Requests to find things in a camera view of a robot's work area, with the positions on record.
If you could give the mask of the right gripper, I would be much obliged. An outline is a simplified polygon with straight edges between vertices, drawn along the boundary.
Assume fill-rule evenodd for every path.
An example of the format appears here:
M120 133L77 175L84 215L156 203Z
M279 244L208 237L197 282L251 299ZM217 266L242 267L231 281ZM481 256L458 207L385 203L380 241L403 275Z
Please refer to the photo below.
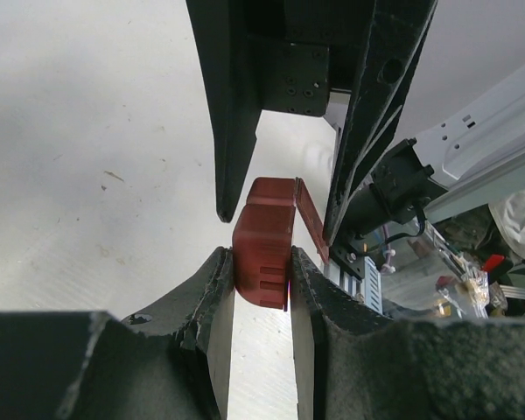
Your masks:
M244 5L186 3L213 131L216 212L234 218L262 109L323 116L333 90L351 89L325 212L332 243L378 129L398 112L395 97L406 99L403 81L437 3L247 1L245 13Z

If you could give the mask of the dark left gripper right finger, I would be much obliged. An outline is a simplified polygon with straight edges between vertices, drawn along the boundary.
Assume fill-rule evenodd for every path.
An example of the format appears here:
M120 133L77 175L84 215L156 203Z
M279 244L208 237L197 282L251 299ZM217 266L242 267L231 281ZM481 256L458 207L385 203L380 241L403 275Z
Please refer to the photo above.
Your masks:
M383 317L291 251L301 419L525 419L525 318Z

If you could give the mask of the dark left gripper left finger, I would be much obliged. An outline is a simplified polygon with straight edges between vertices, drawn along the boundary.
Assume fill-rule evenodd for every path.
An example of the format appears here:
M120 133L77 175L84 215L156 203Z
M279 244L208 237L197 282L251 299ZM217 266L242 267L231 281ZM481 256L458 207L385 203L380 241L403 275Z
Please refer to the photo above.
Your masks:
M230 250L117 319L0 311L0 419L223 419L234 316Z

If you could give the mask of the red pill box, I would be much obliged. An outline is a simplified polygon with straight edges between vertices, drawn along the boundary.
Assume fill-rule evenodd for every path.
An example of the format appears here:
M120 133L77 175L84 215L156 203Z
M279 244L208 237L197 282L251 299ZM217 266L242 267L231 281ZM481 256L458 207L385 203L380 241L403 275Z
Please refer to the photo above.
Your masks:
M232 236L234 286L253 305L286 311L297 214L324 263L323 222L301 178L256 178Z

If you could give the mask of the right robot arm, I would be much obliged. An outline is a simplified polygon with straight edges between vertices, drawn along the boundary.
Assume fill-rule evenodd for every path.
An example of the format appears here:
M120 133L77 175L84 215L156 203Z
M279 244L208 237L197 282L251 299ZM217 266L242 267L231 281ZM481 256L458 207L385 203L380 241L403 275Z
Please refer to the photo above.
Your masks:
M333 244L404 223L525 159L525 65L396 142L433 1L191 1L213 130L216 212L234 218L265 110L340 112L325 223Z

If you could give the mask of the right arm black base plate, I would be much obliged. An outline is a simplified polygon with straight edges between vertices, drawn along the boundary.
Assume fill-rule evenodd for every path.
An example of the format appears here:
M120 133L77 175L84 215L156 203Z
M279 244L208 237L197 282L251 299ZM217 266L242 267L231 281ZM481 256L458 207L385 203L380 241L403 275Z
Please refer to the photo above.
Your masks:
M339 267L340 286L350 296L363 292L365 276L364 255L350 243L335 242L329 248L332 263Z

